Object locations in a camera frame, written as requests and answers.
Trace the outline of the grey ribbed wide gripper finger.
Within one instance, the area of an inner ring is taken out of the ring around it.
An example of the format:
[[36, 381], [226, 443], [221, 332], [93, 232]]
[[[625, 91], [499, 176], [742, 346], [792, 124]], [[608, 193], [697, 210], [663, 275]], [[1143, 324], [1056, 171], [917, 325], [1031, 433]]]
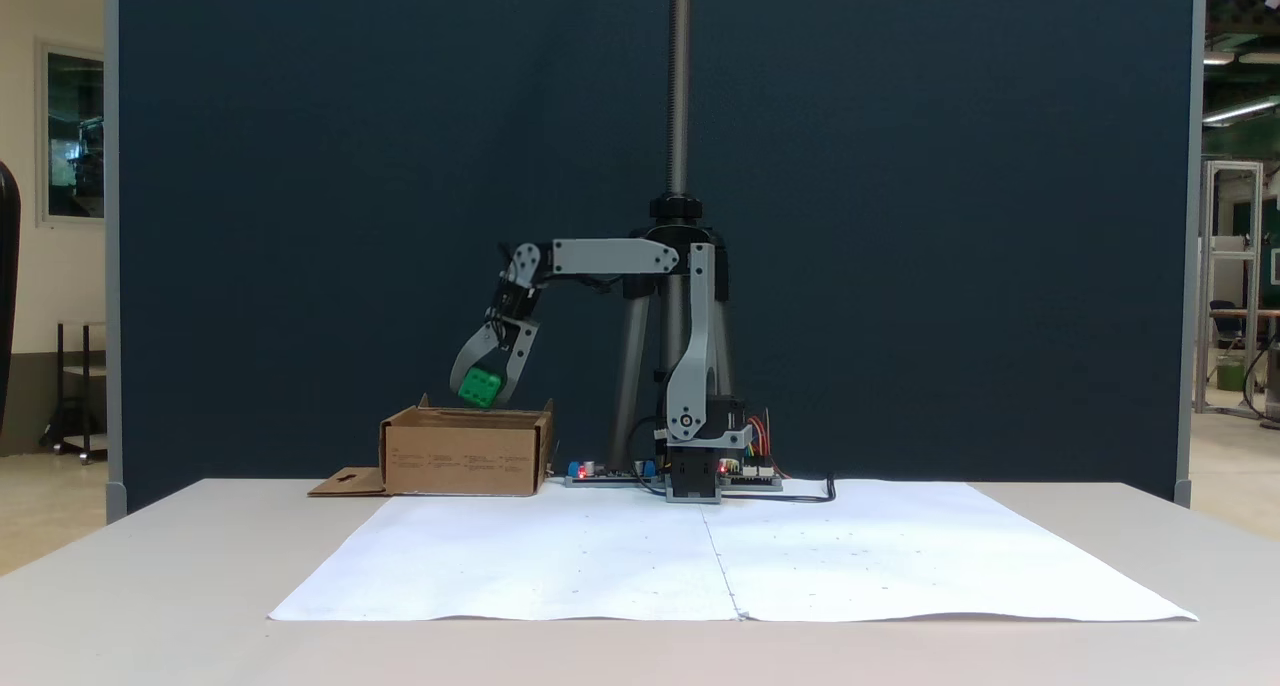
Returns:
[[494, 352], [485, 325], [466, 340], [451, 371], [451, 390], [462, 401], [495, 401], [500, 390], [500, 372], [485, 366]]

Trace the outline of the grey narrow gripper finger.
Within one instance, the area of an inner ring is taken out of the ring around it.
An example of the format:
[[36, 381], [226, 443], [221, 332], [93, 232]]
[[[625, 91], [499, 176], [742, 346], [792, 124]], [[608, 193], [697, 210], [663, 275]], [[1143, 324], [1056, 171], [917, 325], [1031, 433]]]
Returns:
[[512, 395], [515, 394], [516, 387], [518, 385], [521, 375], [529, 361], [532, 346], [536, 340], [538, 331], [539, 331], [538, 323], [529, 321], [529, 335], [527, 340], [525, 340], [524, 344], [526, 348], [521, 349], [521, 352], [504, 352], [507, 355], [507, 360], [502, 372], [503, 376], [502, 387], [497, 395], [498, 408], [506, 408]]

